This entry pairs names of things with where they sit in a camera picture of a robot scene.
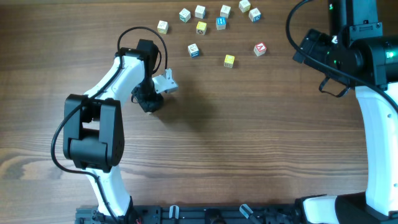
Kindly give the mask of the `blue block number 2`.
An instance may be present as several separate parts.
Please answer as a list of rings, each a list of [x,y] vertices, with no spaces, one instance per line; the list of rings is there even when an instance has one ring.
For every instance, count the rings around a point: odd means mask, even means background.
[[[190,54],[191,58],[199,56],[200,50],[197,47],[197,44],[189,45],[188,46],[188,53]]]

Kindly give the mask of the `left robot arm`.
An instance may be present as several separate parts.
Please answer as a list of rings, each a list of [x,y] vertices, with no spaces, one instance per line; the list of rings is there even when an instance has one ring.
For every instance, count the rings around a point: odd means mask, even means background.
[[[96,86],[65,100],[63,154],[73,161],[75,173],[90,180],[104,223],[132,219],[132,199],[119,167],[125,143],[122,106],[132,97],[146,113],[162,107],[164,88],[153,77],[160,59],[151,40],[139,40],[135,49],[119,48],[113,66]]]

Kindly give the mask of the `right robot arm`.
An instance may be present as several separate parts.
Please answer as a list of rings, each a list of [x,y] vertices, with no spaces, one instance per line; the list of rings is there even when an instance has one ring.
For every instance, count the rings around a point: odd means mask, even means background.
[[[354,90],[366,135],[364,192],[296,201],[300,223],[397,222],[397,37],[385,36],[376,1],[329,1],[330,31],[307,32],[294,60]]]

